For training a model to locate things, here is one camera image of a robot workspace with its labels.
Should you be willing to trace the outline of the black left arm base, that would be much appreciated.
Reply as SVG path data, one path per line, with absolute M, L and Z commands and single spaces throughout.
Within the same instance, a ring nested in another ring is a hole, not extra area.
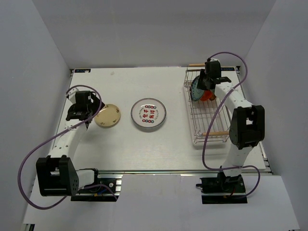
M 96 171 L 94 183 L 79 189 L 72 202 L 116 202 L 121 191 L 122 175 Z

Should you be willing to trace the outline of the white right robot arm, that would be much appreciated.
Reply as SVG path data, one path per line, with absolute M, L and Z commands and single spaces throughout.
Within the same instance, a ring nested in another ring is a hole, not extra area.
M 224 176 L 218 178 L 218 188 L 223 192 L 235 186 L 233 177 L 241 175 L 242 167 L 254 147 L 265 136 L 265 109 L 261 105 L 253 105 L 236 90 L 228 77 L 222 76 L 221 64 L 217 59 L 208 59 L 205 69 L 200 71 L 198 88 L 210 90 L 222 106 L 232 112 L 229 138 L 232 146 L 225 162 L 219 168 Z

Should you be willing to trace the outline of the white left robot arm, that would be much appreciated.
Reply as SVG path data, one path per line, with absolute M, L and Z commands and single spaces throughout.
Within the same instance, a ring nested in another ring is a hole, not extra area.
M 104 103 L 93 91 L 70 91 L 72 105 L 65 119 L 67 132 L 60 138 L 50 153 L 39 158 L 36 170 L 40 194 L 42 196 L 74 196 L 78 190 L 87 187 L 97 192 L 102 180 L 97 177 L 98 170 L 84 168 L 76 170 L 73 158 L 81 138 L 88 130 L 93 115 L 104 107 Z

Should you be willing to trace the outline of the cream plate with print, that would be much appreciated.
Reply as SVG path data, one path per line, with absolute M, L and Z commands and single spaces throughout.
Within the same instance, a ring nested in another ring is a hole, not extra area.
M 121 118 L 120 109 L 114 104 L 106 104 L 95 116 L 95 123 L 102 128 L 116 125 Z

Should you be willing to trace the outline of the white plate red chinese characters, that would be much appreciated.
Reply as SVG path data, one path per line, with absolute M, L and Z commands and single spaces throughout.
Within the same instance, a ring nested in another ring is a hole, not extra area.
M 143 98 L 136 101 L 130 111 L 133 123 L 141 129 L 157 129 L 167 117 L 164 104 L 154 98 Z

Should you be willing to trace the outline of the dark green plate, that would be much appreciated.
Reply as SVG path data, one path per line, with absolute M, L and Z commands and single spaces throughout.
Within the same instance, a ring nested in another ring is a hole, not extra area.
M 205 90 L 199 89 L 197 87 L 198 81 L 199 81 L 199 77 L 200 76 L 197 76 L 192 81 L 191 86 L 190 86 L 190 97 L 191 97 L 191 100 L 193 102 L 196 102 L 196 101 L 200 100 L 202 98 L 202 96 L 204 95 L 204 93 L 205 93 Z

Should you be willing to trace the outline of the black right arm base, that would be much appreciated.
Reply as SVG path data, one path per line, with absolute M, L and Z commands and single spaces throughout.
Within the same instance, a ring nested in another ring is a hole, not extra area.
M 242 175 L 227 177 L 219 172 L 216 177 L 200 178 L 196 187 L 201 190 L 204 205 L 247 204 Z

